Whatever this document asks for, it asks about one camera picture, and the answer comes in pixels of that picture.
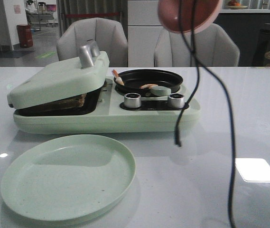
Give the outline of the orange shrimp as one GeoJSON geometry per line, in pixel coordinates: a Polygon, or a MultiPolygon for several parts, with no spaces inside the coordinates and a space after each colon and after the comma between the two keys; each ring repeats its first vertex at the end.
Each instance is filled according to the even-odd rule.
{"type": "Polygon", "coordinates": [[[144,84],[144,85],[140,86],[139,89],[146,89],[146,88],[150,89],[154,86],[158,86],[158,85],[157,84],[144,84]]]}
{"type": "Polygon", "coordinates": [[[113,74],[113,76],[115,78],[115,82],[117,84],[123,86],[124,85],[124,82],[123,82],[122,78],[119,76],[118,72],[115,69],[112,70],[112,74],[113,74]]]}

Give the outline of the bread slice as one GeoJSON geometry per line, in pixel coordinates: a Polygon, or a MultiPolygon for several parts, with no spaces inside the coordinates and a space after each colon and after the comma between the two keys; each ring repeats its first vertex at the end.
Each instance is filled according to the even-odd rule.
{"type": "Polygon", "coordinates": [[[33,107],[29,107],[28,110],[31,112],[47,112],[54,110],[78,108],[84,105],[86,95],[87,94],[81,94],[45,104],[36,105],[33,107]]]}

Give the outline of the breakfast maker hinged lid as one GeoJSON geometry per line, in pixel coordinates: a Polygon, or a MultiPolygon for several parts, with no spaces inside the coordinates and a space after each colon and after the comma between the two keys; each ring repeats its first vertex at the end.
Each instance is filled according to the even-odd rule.
{"type": "Polygon", "coordinates": [[[79,57],[47,65],[7,95],[10,107],[24,109],[94,91],[104,84],[109,67],[105,51],[83,68],[79,57]]]}

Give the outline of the pink bowl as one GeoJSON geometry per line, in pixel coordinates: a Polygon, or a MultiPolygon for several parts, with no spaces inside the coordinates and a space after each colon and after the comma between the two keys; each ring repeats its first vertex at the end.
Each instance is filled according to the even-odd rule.
{"type": "Polygon", "coordinates": [[[219,15],[221,0],[160,0],[158,19],[173,33],[199,33],[208,28],[219,15]]]}

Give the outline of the green breakfast maker base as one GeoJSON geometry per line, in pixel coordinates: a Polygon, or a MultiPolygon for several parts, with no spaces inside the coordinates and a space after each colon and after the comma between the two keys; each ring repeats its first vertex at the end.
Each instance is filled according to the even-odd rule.
{"type": "Polygon", "coordinates": [[[113,79],[106,78],[96,109],[84,115],[22,116],[13,114],[16,126],[27,133],[139,133],[172,132],[180,110],[125,110],[120,107],[124,97],[115,90],[113,79]]]}

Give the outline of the silver control knob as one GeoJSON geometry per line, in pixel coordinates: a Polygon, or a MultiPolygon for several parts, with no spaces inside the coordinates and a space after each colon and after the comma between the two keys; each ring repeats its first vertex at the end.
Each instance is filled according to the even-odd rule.
{"type": "Polygon", "coordinates": [[[141,107],[141,95],[138,93],[127,93],[124,95],[124,106],[127,108],[141,107]]]}
{"type": "Polygon", "coordinates": [[[182,94],[173,93],[168,96],[167,104],[170,108],[180,109],[184,107],[185,98],[182,94]]]}

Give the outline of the black round frying pan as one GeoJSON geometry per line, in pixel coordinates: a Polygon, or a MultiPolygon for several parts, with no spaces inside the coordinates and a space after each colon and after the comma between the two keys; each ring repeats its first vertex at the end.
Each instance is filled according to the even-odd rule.
{"type": "Polygon", "coordinates": [[[173,72],[160,69],[134,69],[119,73],[124,85],[116,83],[115,89],[123,94],[138,93],[142,97],[166,96],[177,92],[183,78],[173,72]],[[139,89],[144,84],[157,84],[150,89],[139,89]]]}

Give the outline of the right silver control knob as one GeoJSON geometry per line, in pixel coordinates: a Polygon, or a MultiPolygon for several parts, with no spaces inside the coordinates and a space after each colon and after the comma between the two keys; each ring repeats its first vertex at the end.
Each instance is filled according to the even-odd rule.
{"type": "Polygon", "coordinates": [[[182,94],[173,93],[168,96],[167,104],[170,108],[180,109],[184,107],[185,98],[182,94]]]}

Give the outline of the grey upholstered chair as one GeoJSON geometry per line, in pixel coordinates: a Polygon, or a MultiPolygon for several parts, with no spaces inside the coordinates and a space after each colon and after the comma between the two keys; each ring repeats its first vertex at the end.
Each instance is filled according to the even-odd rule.
{"type": "MultiPolygon", "coordinates": [[[[207,29],[195,34],[196,54],[207,67],[236,67],[240,50],[222,27],[211,24],[207,29]]],[[[156,67],[193,67],[191,57],[181,34],[162,29],[155,49],[156,67]]]]}
{"type": "Polygon", "coordinates": [[[105,51],[110,67],[128,66],[128,42],[120,22],[104,18],[82,19],[72,23],[58,39],[56,49],[60,61],[77,57],[79,47],[96,41],[105,51]]]}

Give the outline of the white refrigerator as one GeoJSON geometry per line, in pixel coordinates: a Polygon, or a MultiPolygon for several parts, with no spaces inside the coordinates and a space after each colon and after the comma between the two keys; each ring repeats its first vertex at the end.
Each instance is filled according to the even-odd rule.
{"type": "Polygon", "coordinates": [[[129,0],[128,66],[153,67],[154,49],[162,30],[157,0],[129,0]]]}

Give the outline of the light green round plate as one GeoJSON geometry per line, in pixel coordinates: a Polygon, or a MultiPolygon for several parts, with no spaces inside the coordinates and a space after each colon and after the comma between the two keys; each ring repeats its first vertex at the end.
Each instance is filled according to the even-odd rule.
{"type": "Polygon", "coordinates": [[[121,142],[91,134],[37,145],[5,171],[1,196],[9,209],[37,223],[76,224],[115,207],[136,172],[132,152],[121,142]]]}

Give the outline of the right grey upholstered chair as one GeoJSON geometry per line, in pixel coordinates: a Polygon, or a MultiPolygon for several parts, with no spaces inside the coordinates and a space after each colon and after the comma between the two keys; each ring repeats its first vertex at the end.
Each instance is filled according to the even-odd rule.
{"type": "MultiPolygon", "coordinates": [[[[196,54],[207,67],[236,67],[240,50],[222,27],[211,24],[207,29],[195,34],[196,54]]],[[[156,67],[193,67],[191,57],[181,34],[162,29],[155,49],[156,67]]]]}

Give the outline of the red trash bin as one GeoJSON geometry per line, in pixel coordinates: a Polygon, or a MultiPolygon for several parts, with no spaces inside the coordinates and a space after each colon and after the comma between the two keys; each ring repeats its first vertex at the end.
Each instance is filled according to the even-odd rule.
{"type": "Polygon", "coordinates": [[[19,44],[22,48],[30,48],[33,46],[31,26],[26,24],[17,25],[19,44]]]}

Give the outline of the fruit plate on counter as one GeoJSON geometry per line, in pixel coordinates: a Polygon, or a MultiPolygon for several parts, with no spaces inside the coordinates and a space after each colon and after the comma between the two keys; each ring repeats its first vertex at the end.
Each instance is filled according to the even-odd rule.
{"type": "Polygon", "coordinates": [[[230,0],[227,4],[226,7],[230,10],[242,10],[248,8],[248,6],[242,5],[236,0],[230,0]]]}

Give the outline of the dark kitchen counter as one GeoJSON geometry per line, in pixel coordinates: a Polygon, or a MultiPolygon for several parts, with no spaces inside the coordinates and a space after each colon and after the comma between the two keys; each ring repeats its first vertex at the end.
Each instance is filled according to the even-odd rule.
{"type": "Polygon", "coordinates": [[[225,10],[215,23],[221,26],[240,50],[240,67],[260,67],[266,64],[270,51],[270,12],[262,10],[225,10]]]}

